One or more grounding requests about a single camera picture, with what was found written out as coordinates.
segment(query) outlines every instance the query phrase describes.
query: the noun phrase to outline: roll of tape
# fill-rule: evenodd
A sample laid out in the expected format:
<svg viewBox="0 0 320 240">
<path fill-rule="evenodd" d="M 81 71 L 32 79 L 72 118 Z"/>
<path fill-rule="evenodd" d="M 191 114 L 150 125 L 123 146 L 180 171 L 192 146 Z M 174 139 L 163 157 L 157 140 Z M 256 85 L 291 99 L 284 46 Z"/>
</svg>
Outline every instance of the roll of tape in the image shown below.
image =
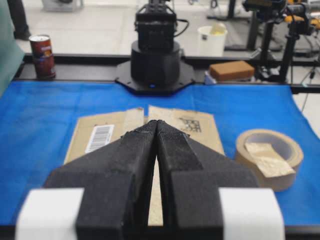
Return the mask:
<svg viewBox="0 0 320 240">
<path fill-rule="evenodd" d="M 246 143 L 271 144 L 273 149 L 295 170 L 295 173 L 265 177 L 254 158 L 247 151 Z M 294 183 L 303 158 L 304 154 L 300 146 L 290 137 L 276 131 L 252 129 L 242 133 L 236 140 L 235 160 L 254 172 L 260 187 L 272 188 L 275 192 L 286 190 Z"/>
</svg>

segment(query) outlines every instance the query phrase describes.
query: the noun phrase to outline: barcode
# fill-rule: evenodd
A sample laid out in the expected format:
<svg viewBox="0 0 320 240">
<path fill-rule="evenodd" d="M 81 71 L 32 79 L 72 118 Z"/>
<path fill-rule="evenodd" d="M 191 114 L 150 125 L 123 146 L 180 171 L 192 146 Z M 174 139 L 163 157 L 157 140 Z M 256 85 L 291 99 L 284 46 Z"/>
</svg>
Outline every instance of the barcode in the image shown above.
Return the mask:
<svg viewBox="0 0 320 240">
<path fill-rule="evenodd" d="M 92 130 L 88 145 L 86 146 L 85 153 L 91 153 L 110 143 L 114 127 L 115 125 L 95 126 Z"/>
</svg>

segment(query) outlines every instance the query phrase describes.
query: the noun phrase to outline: red can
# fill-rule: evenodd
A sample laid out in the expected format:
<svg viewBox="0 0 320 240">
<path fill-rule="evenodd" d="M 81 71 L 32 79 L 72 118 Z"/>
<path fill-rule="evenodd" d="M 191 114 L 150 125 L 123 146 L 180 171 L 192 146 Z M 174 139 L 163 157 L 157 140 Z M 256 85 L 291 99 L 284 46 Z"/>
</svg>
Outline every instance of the red can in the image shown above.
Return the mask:
<svg viewBox="0 0 320 240">
<path fill-rule="evenodd" d="M 41 34 L 31 36 L 29 40 L 36 76 L 39 79 L 54 78 L 56 76 L 56 70 L 50 37 Z"/>
</svg>

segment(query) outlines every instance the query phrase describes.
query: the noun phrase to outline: white bucket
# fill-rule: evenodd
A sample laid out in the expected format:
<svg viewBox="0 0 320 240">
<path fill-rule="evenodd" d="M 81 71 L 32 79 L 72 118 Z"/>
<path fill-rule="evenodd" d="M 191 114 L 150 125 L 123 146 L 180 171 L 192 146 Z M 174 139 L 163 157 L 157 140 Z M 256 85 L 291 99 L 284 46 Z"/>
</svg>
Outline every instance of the white bucket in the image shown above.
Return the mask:
<svg viewBox="0 0 320 240">
<path fill-rule="evenodd" d="M 198 28 L 197 54 L 204 57 L 222 57 L 225 50 L 225 43 L 228 31 L 226 26 L 217 22 L 212 26 Z"/>
</svg>

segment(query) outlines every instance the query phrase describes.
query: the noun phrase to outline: blue cloth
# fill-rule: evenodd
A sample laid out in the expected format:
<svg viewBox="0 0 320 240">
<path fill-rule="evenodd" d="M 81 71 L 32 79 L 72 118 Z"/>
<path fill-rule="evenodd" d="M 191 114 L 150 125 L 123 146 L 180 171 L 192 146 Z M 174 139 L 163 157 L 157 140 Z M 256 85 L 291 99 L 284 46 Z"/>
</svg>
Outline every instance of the blue cloth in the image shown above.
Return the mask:
<svg viewBox="0 0 320 240">
<path fill-rule="evenodd" d="M 214 115 L 228 157 L 243 131 L 284 133 L 304 152 L 294 185 L 276 194 L 286 225 L 320 224 L 320 140 L 286 86 L 189 86 L 136 96 L 118 84 L 12 82 L 0 99 L 0 225 L 14 224 L 31 188 L 63 164 L 77 118 L 148 105 Z"/>
</svg>

